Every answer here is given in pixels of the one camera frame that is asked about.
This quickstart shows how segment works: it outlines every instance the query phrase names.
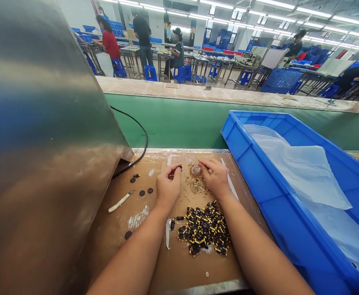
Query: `black shirt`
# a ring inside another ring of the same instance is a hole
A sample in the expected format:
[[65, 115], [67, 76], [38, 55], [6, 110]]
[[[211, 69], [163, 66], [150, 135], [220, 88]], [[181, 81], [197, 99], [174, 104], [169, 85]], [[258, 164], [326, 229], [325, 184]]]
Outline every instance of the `black shirt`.
[[352, 87], [351, 83], [353, 82], [354, 78], [358, 78], [358, 77], [359, 77], [359, 66], [350, 68], [349, 70], [346, 70], [343, 73], [343, 76], [339, 77], [334, 82], [334, 84], [338, 85], [343, 90], [346, 90], [346, 89], [349, 90]]
[[289, 52], [285, 54], [285, 57], [297, 56], [302, 49], [302, 41], [299, 43], [292, 43], [289, 45]]
[[133, 30], [139, 36], [140, 46], [151, 47], [151, 42], [150, 42], [151, 29], [145, 18], [137, 15], [133, 20]]

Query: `red shirt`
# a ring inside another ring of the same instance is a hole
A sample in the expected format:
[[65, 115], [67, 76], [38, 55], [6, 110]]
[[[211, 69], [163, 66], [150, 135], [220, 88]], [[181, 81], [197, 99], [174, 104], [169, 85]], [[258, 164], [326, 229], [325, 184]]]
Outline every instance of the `red shirt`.
[[120, 59], [121, 53], [119, 52], [117, 39], [113, 33], [104, 30], [103, 31], [103, 45], [106, 48], [106, 53], [110, 55], [111, 59]]

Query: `small round part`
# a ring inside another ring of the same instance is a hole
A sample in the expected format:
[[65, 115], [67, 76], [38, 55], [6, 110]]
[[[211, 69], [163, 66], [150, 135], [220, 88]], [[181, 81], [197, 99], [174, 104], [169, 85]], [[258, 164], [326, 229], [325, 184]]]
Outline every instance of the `small round part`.
[[130, 236], [132, 235], [132, 232], [131, 231], [127, 231], [125, 233], [125, 240], [127, 240], [128, 238], [130, 238]]

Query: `metal panel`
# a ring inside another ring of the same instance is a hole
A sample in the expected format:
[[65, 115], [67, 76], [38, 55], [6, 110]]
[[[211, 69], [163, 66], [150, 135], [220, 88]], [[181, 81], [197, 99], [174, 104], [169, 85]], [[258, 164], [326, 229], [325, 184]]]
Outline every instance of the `metal panel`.
[[56, 1], [0, 0], [0, 294], [60, 292], [121, 156]]

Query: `hand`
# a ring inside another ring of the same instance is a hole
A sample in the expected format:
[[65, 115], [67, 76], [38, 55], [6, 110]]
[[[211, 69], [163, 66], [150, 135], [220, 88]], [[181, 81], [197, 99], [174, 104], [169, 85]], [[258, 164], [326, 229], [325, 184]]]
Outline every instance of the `hand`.
[[232, 194], [227, 179], [227, 168], [221, 162], [213, 158], [199, 159], [199, 166], [203, 172], [207, 188], [218, 200]]
[[[175, 201], [180, 196], [181, 172], [179, 167], [181, 164], [168, 166], [156, 178], [157, 200], [156, 208], [164, 210], [167, 215], [173, 208]], [[173, 180], [169, 179], [170, 173], [174, 171]]]

